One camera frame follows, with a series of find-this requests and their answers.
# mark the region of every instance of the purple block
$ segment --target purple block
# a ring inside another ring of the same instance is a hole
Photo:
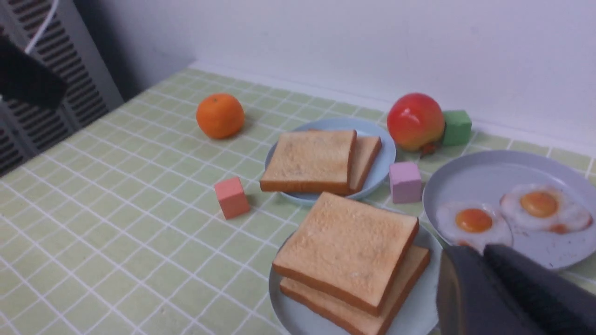
[[[393,203],[417,203],[422,200],[422,178],[418,165],[400,162],[389,167],[389,187]]]

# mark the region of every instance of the white cable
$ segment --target white cable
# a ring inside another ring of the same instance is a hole
[[[56,14],[59,2],[60,0],[54,0],[54,2],[52,3],[52,7],[49,9],[48,16],[45,17],[44,22],[41,24],[41,26],[39,26],[39,29],[35,33],[35,36],[33,36],[33,38],[31,38],[31,41],[29,41],[29,44],[25,48],[25,53],[27,55],[31,53],[31,50],[33,50],[33,48],[35,47],[35,45],[41,38],[41,35],[45,33],[45,30],[48,28],[50,21],[52,21],[54,14]]]

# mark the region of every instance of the egg yolk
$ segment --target egg yolk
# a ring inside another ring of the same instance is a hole
[[[536,218],[546,218],[557,212],[557,199],[552,195],[543,192],[535,191],[525,194],[520,199],[520,204],[528,214]]]
[[[492,227],[492,218],[482,209],[469,208],[457,213],[455,223],[467,232],[483,232]]]

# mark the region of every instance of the egg white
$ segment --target egg white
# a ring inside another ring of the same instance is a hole
[[[520,203],[521,198],[530,192],[544,191],[552,195],[558,203],[557,211],[546,218],[530,215]],[[501,198],[501,211],[511,225],[529,231],[557,231],[560,234],[586,229],[592,224],[592,215],[579,203],[561,190],[550,185],[522,184],[515,186]]]
[[[483,232],[468,232],[461,229],[455,218],[465,209],[480,209],[492,219],[492,226]],[[436,213],[437,228],[441,235],[452,244],[468,244],[479,253],[484,252],[488,244],[513,245],[513,234],[499,210],[486,203],[478,202],[450,202],[441,204]]]

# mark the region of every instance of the fried egg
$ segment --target fried egg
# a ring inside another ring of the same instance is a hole
[[[501,198],[501,211],[509,224],[530,231],[566,234],[592,224],[592,215],[587,209],[549,185],[515,186]]]
[[[497,208],[486,203],[450,202],[437,209],[437,228],[453,244],[470,246],[483,253],[487,244],[513,244],[507,221]]]

